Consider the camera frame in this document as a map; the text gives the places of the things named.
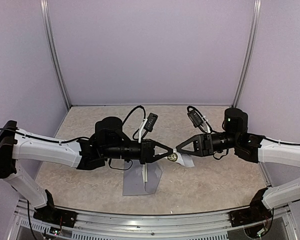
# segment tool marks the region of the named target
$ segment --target metal frame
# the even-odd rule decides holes
[[[48,41],[48,46],[49,46],[56,78],[57,78],[57,81],[58,81],[58,84],[59,84],[59,87],[61,90],[64,104],[65,104],[67,110],[69,111],[72,105],[71,105],[69,94],[68,94],[68,91],[66,88],[66,84],[65,84],[65,81],[62,76],[61,69],[60,69],[60,64],[59,64],[59,60],[58,60],[58,55],[57,55],[57,51],[56,51],[56,46],[55,46],[55,41],[54,41],[54,36],[53,36],[52,26],[51,26],[51,21],[50,21],[48,0],[40,0],[40,5],[41,5],[46,39]]]
[[[189,240],[198,239],[199,237],[204,239],[204,237],[209,236],[211,236],[211,239],[213,239],[212,236],[223,236],[222,238],[220,237],[221,239],[226,236],[225,239],[228,239],[228,231],[243,228],[243,226],[231,227],[228,214],[229,211],[234,209],[180,215],[131,215],[60,208],[78,213],[74,228],[62,228],[64,234],[68,236],[65,239]],[[30,215],[32,216],[33,213],[34,210],[30,207]],[[289,207],[276,208],[274,213],[275,219],[283,218],[289,239],[298,240],[298,234],[295,230],[295,223]],[[33,218],[31,218],[31,223],[36,231],[57,227]],[[25,199],[19,200],[10,226],[6,240],[15,240],[21,226],[29,228],[27,201]]]
[[[254,9],[253,9],[253,15],[252,15],[252,22],[251,22],[251,28],[250,28],[250,33],[249,33],[249,39],[248,39],[248,45],[245,51],[245,56],[243,60],[243,66],[241,69],[240,73],[240,80],[239,84],[237,86],[234,100],[232,103],[233,107],[237,107],[240,97],[243,92],[243,88],[245,85],[245,81],[247,78],[247,73],[249,70],[249,65],[252,57],[252,53],[254,50],[254,45],[255,45],[255,40],[256,40],[256,35],[257,35],[257,29],[258,29],[258,23],[259,23],[259,16],[260,16],[260,11],[261,11],[261,0],[254,0]]]

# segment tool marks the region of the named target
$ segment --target small object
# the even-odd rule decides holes
[[[259,236],[259,238],[261,237],[261,234],[263,234],[265,232],[265,228],[262,228],[260,231],[258,231],[256,234]]]
[[[144,126],[144,129],[151,133],[152,130],[154,129],[154,125],[155,125],[157,119],[158,119],[158,115],[151,112],[149,114],[149,116],[147,117],[147,122]]]
[[[179,153],[176,149],[174,149],[173,153],[167,156],[166,159],[168,159],[171,162],[180,164],[181,166],[184,166],[186,168],[193,168],[195,166],[191,155]]]
[[[202,117],[194,109],[189,111],[187,115],[195,128],[199,127],[204,123]]]
[[[49,233],[51,233],[55,236],[59,236],[61,233],[61,229],[52,226],[52,227],[50,227]]]

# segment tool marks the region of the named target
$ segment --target black bracket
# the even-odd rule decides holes
[[[35,209],[33,218],[40,221],[73,228],[75,226],[77,215],[75,211],[56,208],[51,193],[45,190],[47,195],[47,205],[38,209]]]
[[[250,207],[229,212],[232,227],[238,227],[248,224],[264,221],[272,217],[272,213],[262,203],[263,195],[268,188],[260,189],[253,197]]]
[[[167,150],[165,153],[155,154],[155,148],[159,147],[164,150]],[[151,140],[151,139],[144,139],[141,141],[141,158],[140,164],[151,164],[154,163],[164,157],[167,157],[174,153],[174,150],[166,145],[163,145],[160,142]]]
[[[185,150],[184,147],[193,144],[193,151]],[[198,134],[176,146],[178,153],[189,154],[197,157],[211,156],[214,154],[211,134]]]
[[[10,120],[3,128],[15,131],[17,130],[17,122]],[[12,158],[14,144],[16,144],[15,133],[2,130],[0,132],[0,179],[17,173],[16,160]]]

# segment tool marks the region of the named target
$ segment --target enclosure wall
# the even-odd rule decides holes
[[[0,0],[0,127],[53,136],[66,114],[47,46],[40,3]],[[39,163],[23,161],[34,177]],[[19,195],[0,179],[0,240],[4,239]]]
[[[254,0],[48,1],[73,105],[231,105]]]

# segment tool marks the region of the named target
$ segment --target black mount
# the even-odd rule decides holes
[[[4,128],[15,131],[18,129],[17,122],[10,120],[4,125]],[[0,132],[0,179],[17,173],[16,160],[12,158],[14,144],[16,144],[14,132]]]
[[[47,196],[46,206],[35,209],[33,218],[50,224],[73,228],[78,213],[56,208],[51,193],[48,190],[45,190],[45,192]]]
[[[272,213],[262,203],[263,195],[268,188],[260,189],[253,197],[248,208],[229,212],[232,227],[253,224],[272,218]]]

